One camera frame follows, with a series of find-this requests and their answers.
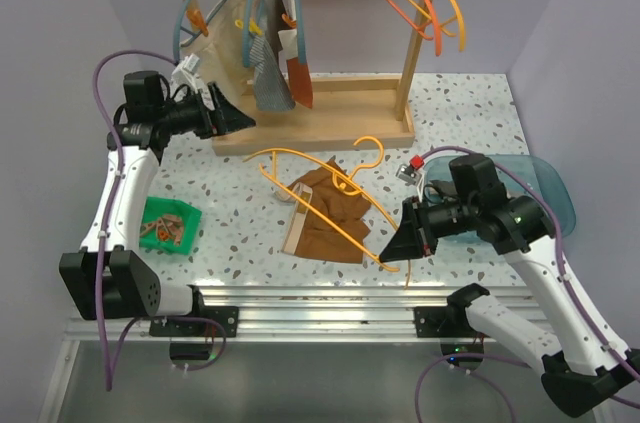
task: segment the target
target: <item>green box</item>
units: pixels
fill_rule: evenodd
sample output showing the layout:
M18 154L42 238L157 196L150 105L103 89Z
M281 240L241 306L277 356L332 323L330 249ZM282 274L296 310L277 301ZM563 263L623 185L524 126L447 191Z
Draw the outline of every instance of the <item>green box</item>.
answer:
M147 197L147 203L142 214L142 224L156 221L167 213L182 218L184 235L182 235L180 245L176 246L173 241L159 241L156 238L156 232L152 231L148 235L140 237L140 246L142 248L162 250L167 253L188 255L191 252L193 240L195 240L196 233L198 232L202 211L186 204L184 201L149 196Z

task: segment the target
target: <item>wooden base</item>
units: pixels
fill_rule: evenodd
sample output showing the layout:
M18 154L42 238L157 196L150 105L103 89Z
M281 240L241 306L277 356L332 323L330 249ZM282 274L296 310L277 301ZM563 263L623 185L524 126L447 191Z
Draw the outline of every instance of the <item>wooden base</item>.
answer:
M408 105L402 121L394 115L399 82L399 75L316 78L313 109L296 105L286 113L258 111L249 89L238 108L254 118L257 127L214 138L213 149L219 156L273 147L305 152L352 150L353 143L365 135L375 136L385 148L409 148L415 131Z

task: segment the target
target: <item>brown cloth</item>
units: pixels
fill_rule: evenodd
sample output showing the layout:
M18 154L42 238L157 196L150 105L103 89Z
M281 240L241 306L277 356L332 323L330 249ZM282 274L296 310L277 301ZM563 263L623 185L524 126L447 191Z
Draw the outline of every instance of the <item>brown cloth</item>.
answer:
M334 158L327 164L344 173ZM361 195L347 196L342 193L333 185L331 173L325 168L310 171L289 185L289 189L294 190L298 183L303 183L313 190L311 206L326 215L354 240L363 243L370 230L361 218L371 207L369 201ZM292 218L296 217L296 213L294 211ZM363 259L361 250L311 211L306 212L298 245L293 254L300 258L338 263L362 263Z

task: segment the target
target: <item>metal frame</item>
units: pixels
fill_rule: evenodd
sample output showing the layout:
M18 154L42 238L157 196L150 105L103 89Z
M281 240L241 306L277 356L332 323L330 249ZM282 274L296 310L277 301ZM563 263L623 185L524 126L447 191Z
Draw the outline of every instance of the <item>metal frame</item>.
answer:
M38 423L57 423L67 393L73 365L78 355L79 341L63 341L49 381L49 389L40 410Z
M458 288L273 288L200 287L207 306L240 308L238 336L241 342L353 342L418 343L413 324L416 306L444 306L446 297ZM544 313L526 287L489 288L491 294L514 311L544 329L550 329ZM108 321L107 335L118 338L126 321ZM193 338L154 338L149 324L133 327L133 341L196 341ZM65 341L51 378L38 423L56 423L71 377L80 341L96 341L95 322L71 317ZM470 339L451 339L471 342ZM597 423L615 422L611 404L593 410Z

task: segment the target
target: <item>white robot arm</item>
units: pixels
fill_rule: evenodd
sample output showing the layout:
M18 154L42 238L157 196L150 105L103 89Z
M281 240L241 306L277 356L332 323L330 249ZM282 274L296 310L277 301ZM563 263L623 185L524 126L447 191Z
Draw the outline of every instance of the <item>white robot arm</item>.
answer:
M611 329L566 261L560 271L556 228L540 205L528 196L509 198L493 162L484 155L456 158L449 168L457 197L439 204L415 197L405 200L400 227L380 261L429 256L438 238L475 231L520 275L554 333L517 316L477 284L449 296L447 318L495 338L521 358L569 416L580 416L631 383L640 368L640 351L630 349ZM398 176L412 180L415 175L403 166Z
M96 216L80 251L65 253L59 265L84 319L96 319L98 278L106 319L194 312L198 316L201 295L197 289L160 281L139 256L147 194L172 136L191 132L211 138L255 126L255 121L226 101L215 84L202 83L197 67L197 57L192 55L174 70L174 84L187 88L180 101L165 97L162 77L155 71L139 71L124 78L126 103L122 110L127 123L118 121L119 110L114 121L119 142L111 134L107 138L107 178ZM102 275L97 271L100 261L104 264Z

